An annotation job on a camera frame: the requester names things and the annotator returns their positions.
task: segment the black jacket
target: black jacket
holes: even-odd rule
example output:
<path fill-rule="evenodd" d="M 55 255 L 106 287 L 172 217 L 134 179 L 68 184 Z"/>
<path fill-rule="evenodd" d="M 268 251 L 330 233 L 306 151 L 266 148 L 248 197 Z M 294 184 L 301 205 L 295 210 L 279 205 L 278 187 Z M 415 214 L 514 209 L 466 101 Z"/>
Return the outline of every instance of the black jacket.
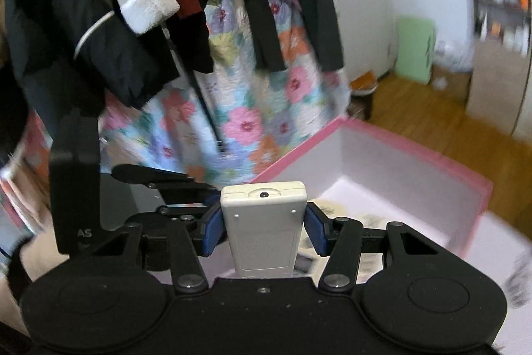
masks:
<path fill-rule="evenodd" d="M 90 34 L 74 60 L 87 30 L 110 11 L 103 0 L 6 0 L 14 75 L 52 138 L 75 107 L 100 114 L 104 88 L 140 109 L 178 76 L 175 67 L 157 64 L 117 16 Z"/>

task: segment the jacket sleeve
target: jacket sleeve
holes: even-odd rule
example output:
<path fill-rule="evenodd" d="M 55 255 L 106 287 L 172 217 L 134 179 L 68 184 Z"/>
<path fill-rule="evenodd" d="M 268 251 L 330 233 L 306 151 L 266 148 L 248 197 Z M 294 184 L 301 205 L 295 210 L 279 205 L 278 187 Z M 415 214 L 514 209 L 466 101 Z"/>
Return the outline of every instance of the jacket sleeve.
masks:
<path fill-rule="evenodd" d="M 110 11 L 103 0 L 52 0 L 54 17 L 71 47 Z M 79 53 L 83 67 L 95 69 L 105 86 L 128 107 L 140 109 L 177 69 L 159 66 L 135 34 L 118 17 L 111 17 L 90 35 Z"/>
<path fill-rule="evenodd" d="M 42 28 L 17 0 L 6 0 L 6 26 L 15 78 L 52 138 L 61 118 L 74 107 L 86 115 L 99 115 L 104 108 L 101 87 L 91 87 L 65 54 L 53 50 Z"/>

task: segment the white cuff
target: white cuff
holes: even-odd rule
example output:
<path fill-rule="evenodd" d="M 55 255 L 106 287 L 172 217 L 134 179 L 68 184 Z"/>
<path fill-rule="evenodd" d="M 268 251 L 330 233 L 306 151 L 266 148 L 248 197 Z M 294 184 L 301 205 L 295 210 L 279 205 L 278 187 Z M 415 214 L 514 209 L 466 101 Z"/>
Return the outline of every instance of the white cuff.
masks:
<path fill-rule="evenodd" d="M 120 10 L 131 30 L 139 35 L 177 13 L 179 3 L 176 0 L 128 0 Z"/>

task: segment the floral fabric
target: floral fabric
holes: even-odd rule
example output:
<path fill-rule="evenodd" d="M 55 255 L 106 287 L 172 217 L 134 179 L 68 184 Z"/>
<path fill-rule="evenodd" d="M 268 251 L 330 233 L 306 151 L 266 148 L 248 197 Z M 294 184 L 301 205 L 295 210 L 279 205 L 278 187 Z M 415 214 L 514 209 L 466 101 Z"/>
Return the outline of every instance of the floral fabric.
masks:
<path fill-rule="evenodd" d="M 224 153 L 192 89 L 168 85 L 142 111 L 111 95 L 102 163 L 188 173 L 218 187 L 247 182 L 342 113 L 343 71 L 321 73 L 296 0 L 269 0 L 286 71 L 255 70 L 244 0 L 210 0 L 205 14 L 214 72 L 196 73 Z"/>

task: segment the dark hanging strap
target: dark hanging strap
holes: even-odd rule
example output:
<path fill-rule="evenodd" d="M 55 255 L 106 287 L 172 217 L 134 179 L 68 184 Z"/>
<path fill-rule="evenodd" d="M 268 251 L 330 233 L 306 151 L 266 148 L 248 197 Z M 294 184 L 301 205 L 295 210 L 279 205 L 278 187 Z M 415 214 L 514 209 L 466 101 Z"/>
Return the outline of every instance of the dark hanging strap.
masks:
<path fill-rule="evenodd" d="M 218 131 L 218 128 L 216 127 L 216 124 L 214 123 L 214 120 L 211 116 L 211 111 L 209 110 L 207 103 L 205 102 L 205 98 L 203 98 L 200 84 L 198 83 L 198 80 L 196 79 L 196 75 L 194 74 L 194 72 L 187 72 L 187 74 L 188 74 L 188 81 L 191 84 L 192 88 L 196 91 L 199 103 L 201 104 L 201 107 L 203 108 L 203 111 L 205 112 L 205 115 L 207 116 L 208 123 L 211 125 L 212 132 L 214 133 L 214 137 L 216 137 L 216 146 L 220 152 L 225 152 L 225 144 L 223 143 L 222 136 L 220 135 L 220 132 Z"/>
<path fill-rule="evenodd" d="M 179 57 L 179 53 L 177 52 L 176 45 L 172 41 L 171 35 L 169 33 L 169 30 L 166 26 L 166 23 L 162 23 L 161 27 L 163 29 L 164 35 L 167 38 L 168 48 L 174 52 L 176 58 Z M 193 71 L 184 71 L 184 74 L 188 78 L 188 83 L 192 86 L 192 88 L 196 91 L 196 95 L 198 96 L 199 103 L 201 104 L 201 107 L 203 108 L 203 111 L 207 117 L 208 123 L 211 125 L 212 132 L 214 134 L 214 137 L 216 138 L 216 147 L 220 152 L 225 152 L 225 145 L 222 140 L 222 136 L 220 132 L 218 131 L 218 128 L 216 127 L 216 124 L 214 123 L 214 120 L 211 115 L 211 111 L 209 110 L 207 103 L 205 102 L 205 98 L 203 97 L 203 94 L 201 92 L 200 84 L 198 83 L 198 80 L 196 79 L 196 75 Z"/>
<path fill-rule="evenodd" d="M 286 69 L 275 19 L 268 0 L 244 0 L 253 37 L 258 70 L 271 73 Z"/>

